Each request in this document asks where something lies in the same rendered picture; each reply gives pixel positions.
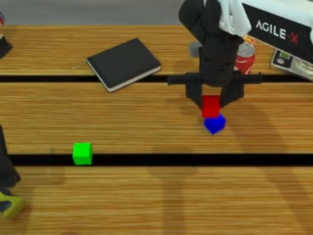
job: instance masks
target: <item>black stripe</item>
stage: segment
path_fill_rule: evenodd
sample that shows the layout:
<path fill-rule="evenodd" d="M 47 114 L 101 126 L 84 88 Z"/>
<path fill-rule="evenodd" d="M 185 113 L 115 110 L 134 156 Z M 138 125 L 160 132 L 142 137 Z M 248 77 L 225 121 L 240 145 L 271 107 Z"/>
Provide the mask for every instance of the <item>black stripe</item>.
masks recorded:
<path fill-rule="evenodd" d="M 152 75 L 138 83 L 166 83 L 166 75 Z M 263 75 L 264 82 L 311 82 L 294 75 Z M 0 76 L 0 82 L 100 82 L 96 76 Z"/>
<path fill-rule="evenodd" d="M 15 166 L 73 166 L 68 155 L 10 155 Z M 313 166 L 313 154 L 94 154 L 92 166 Z"/>

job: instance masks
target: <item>wood plank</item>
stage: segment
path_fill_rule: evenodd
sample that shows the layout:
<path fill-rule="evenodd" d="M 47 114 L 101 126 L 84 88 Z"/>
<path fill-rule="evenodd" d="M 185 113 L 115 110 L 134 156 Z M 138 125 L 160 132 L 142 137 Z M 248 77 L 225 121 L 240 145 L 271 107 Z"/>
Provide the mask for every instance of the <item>wood plank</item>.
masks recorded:
<path fill-rule="evenodd" d="M 18 167 L 1 234 L 309 235 L 311 167 Z"/>
<path fill-rule="evenodd" d="M 110 94 L 101 83 L 2 83 L 0 107 L 10 154 L 69 154 L 85 141 L 95 153 L 313 152 L 312 83 L 247 86 L 222 110 L 226 128 L 215 136 L 183 85 L 136 83 Z"/>
<path fill-rule="evenodd" d="M 134 37 L 140 38 L 162 64 L 159 75 L 198 71 L 199 60 L 189 56 L 194 37 L 180 25 L 142 26 L 2 26 L 14 49 L 1 60 L 0 75 L 93 75 L 87 57 Z M 274 50 L 256 44 L 253 73 L 281 74 L 269 67 Z"/>

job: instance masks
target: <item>gray background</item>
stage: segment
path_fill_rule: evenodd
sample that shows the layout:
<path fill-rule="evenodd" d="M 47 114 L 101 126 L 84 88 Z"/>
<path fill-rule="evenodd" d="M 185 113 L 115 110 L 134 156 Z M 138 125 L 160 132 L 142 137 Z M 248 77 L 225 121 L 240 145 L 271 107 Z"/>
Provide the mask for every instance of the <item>gray background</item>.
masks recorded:
<path fill-rule="evenodd" d="M 180 24 L 183 0 L 0 0 L 6 25 Z"/>

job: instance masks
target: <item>red cube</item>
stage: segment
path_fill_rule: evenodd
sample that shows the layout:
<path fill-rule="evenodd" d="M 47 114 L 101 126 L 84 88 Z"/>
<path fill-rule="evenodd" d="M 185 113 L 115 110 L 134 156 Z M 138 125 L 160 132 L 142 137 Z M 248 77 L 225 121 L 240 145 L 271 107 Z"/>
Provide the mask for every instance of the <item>red cube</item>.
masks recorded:
<path fill-rule="evenodd" d="M 202 96 L 202 117 L 218 118 L 220 114 L 220 97 L 218 95 Z"/>

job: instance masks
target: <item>can top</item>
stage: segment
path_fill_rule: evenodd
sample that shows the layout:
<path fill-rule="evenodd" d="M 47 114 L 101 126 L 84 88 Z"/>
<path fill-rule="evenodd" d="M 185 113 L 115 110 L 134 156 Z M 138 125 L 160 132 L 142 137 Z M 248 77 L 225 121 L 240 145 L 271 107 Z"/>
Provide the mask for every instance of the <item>can top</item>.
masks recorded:
<path fill-rule="evenodd" d="M 255 48 L 253 45 L 249 43 L 242 43 L 239 48 L 238 48 L 238 53 L 237 55 L 244 57 L 244 58 L 249 58 L 255 54 Z"/>

